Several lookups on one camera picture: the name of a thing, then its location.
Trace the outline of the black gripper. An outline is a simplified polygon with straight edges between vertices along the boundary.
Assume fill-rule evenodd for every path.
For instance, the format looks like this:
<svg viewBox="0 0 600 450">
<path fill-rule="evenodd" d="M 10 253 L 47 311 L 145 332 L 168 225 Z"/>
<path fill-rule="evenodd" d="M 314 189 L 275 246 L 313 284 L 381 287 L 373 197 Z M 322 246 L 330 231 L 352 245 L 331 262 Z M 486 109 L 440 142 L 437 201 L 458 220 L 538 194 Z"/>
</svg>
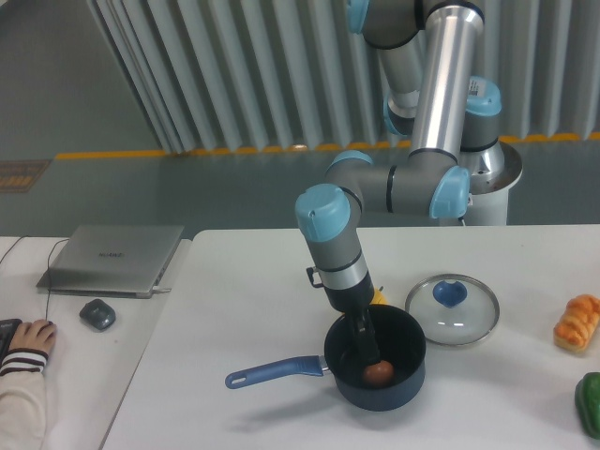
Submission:
<svg viewBox="0 0 600 450">
<path fill-rule="evenodd" d="M 363 278 L 358 284 L 347 289 L 324 288 L 333 309 L 346 314 L 347 347 L 359 353 L 365 365 L 381 361 L 375 329 L 366 308 L 373 296 L 374 287 L 370 278 Z"/>
</svg>

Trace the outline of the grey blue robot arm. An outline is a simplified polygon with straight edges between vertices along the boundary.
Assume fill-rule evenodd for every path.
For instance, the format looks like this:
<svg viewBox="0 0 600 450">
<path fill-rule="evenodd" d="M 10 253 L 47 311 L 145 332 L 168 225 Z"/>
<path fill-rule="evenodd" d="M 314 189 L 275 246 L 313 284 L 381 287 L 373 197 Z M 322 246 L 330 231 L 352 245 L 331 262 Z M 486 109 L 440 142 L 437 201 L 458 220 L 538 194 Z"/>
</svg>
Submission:
<svg viewBox="0 0 600 450">
<path fill-rule="evenodd" d="M 383 168 L 362 152 L 340 153 L 324 182 L 298 197 L 295 215 L 331 306 L 373 365 L 380 360 L 368 310 L 374 287 L 357 227 L 368 211 L 466 213 L 470 175 L 459 164 L 460 142 L 486 15 L 479 1 L 350 1 L 346 21 L 378 56 L 384 128 L 409 144 L 409 154 L 404 165 Z"/>
</svg>

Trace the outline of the white sleeved forearm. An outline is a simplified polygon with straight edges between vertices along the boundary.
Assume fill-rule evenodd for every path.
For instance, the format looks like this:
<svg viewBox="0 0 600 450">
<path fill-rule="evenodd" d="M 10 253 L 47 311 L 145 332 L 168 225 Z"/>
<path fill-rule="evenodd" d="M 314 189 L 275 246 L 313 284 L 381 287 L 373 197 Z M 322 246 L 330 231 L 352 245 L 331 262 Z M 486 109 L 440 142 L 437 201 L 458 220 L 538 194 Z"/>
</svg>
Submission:
<svg viewBox="0 0 600 450">
<path fill-rule="evenodd" d="M 1 365 L 1 448 L 40 449 L 46 432 L 48 354 L 18 348 Z"/>
</svg>

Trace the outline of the person's hand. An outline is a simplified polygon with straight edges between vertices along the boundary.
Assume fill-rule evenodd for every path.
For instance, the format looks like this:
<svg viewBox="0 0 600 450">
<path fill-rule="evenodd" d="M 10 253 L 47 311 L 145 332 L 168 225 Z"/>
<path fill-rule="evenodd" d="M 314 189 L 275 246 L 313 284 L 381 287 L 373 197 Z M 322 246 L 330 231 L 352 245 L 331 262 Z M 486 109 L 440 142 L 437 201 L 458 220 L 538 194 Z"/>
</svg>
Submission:
<svg viewBox="0 0 600 450">
<path fill-rule="evenodd" d="M 56 342 L 57 326 L 47 320 L 22 322 L 9 344 L 10 350 L 26 350 L 51 354 Z"/>
</svg>

